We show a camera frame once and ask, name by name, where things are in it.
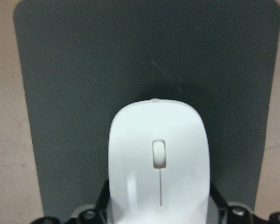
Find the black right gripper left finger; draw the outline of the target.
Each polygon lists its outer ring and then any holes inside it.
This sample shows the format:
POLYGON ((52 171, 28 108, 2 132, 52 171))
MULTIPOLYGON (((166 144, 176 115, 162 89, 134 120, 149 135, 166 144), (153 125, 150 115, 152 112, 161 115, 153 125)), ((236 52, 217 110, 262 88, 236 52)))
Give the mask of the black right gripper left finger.
POLYGON ((110 200, 109 181, 106 180, 95 204, 82 205, 71 215, 72 224, 107 224, 110 200))

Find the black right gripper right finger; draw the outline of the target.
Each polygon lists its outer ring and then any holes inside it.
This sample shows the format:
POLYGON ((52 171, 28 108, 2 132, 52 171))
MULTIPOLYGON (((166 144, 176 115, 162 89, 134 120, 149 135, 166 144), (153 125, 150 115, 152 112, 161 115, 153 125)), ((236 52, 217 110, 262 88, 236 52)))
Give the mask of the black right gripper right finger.
POLYGON ((217 207, 218 224, 251 224, 249 210, 241 205, 229 205, 214 184, 210 185, 210 197, 217 207))

